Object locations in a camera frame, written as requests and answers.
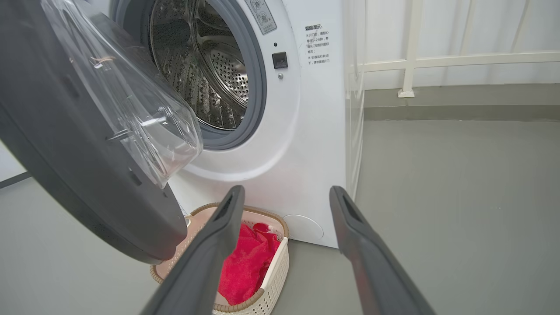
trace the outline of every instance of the red cloth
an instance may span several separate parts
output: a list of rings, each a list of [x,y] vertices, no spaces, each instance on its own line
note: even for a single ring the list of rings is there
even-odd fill
[[[247,301],[259,290],[280,241],[267,233],[268,225],[256,223],[253,229],[241,224],[234,252],[223,262],[218,292],[230,305]]]

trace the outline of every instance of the white railing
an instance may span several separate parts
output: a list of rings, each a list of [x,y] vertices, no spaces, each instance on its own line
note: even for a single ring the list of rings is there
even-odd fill
[[[466,25],[463,32],[463,39],[461,41],[459,55],[418,58],[417,48],[422,23],[423,0],[412,0],[412,9],[410,11],[410,31],[408,36],[406,59],[366,63],[362,66],[363,71],[373,72],[404,69],[403,88],[399,91],[398,96],[400,98],[413,98],[414,91],[412,90],[412,86],[414,79],[414,69],[417,68],[469,66],[476,64],[560,62],[560,51],[530,53],[519,52],[519,39],[524,36],[527,20],[526,17],[528,16],[529,10],[531,10],[531,0],[525,0],[523,13],[517,26],[517,31],[515,32],[515,37],[509,53],[467,55],[466,51],[472,36],[474,10],[476,5],[477,0],[470,0],[469,12],[467,13]]]

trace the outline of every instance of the woven basket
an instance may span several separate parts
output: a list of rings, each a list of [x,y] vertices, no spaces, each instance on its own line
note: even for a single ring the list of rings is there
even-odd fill
[[[193,241],[194,237],[205,226],[218,205],[219,203],[209,203],[194,210],[189,216],[185,217],[187,227],[189,228],[187,236],[184,241],[177,245],[175,255],[172,259],[160,265],[150,267],[150,272],[154,280],[160,284],[164,281],[165,277],[169,274],[173,266],[175,266],[186,248]],[[290,266],[288,255],[288,236],[290,233],[288,226],[281,217],[271,212],[247,206],[244,207],[241,222],[251,228],[255,223],[268,224],[271,229],[270,232],[275,233],[281,243],[276,254],[274,254],[272,258],[270,267],[268,268],[263,284],[260,286],[259,290],[257,290],[250,299],[237,305],[229,305],[221,294],[216,293],[216,300],[212,313],[228,315],[270,315],[280,296]]]

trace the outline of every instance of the open door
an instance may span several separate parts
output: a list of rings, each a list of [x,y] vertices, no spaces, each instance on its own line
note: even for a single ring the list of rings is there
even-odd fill
[[[144,48],[82,0],[0,2],[0,137],[76,219],[159,263],[186,237],[166,181],[202,151]]]

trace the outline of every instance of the warning label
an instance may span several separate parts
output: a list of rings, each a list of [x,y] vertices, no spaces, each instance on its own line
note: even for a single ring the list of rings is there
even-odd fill
[[[330,63],[329,31],[321,24],[305,26],[306,49],[308,65]]]

